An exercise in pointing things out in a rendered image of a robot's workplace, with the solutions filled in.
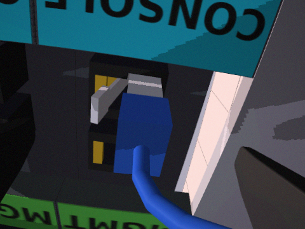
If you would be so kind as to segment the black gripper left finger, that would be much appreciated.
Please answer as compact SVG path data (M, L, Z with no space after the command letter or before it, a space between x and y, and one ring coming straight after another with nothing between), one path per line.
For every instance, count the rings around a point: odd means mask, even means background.
M0 124L0 203L35 141L35 122L20 118Z

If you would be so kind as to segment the dark grey flat panel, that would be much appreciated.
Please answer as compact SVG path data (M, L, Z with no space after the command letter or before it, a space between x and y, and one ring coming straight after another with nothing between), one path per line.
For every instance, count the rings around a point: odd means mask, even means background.
M243 77L190 202L175 188L214 71ZM0 124L35 122L0 229L168 229L114 173L128 85L91 122L91 96L128 73L161 78L173 127L151 178L183 211L252 229L242 146L305 177L305 0L0 0Z

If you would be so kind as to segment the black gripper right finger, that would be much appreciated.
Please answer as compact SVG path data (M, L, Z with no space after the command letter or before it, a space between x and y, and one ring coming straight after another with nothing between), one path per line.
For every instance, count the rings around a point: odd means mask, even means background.
M252 229L305 229L305 177L243 146L234 167Z

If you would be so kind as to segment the blue cable plug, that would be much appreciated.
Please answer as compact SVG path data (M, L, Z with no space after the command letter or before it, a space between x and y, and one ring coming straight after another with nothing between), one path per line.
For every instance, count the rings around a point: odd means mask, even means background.
M161 78L128 73L109 77L91 96L91 122L98 124L122 94L117 124L114 173L132 174L142 203L168 229L233 229L183 211L162 195L151 176L160 176L173 127Z

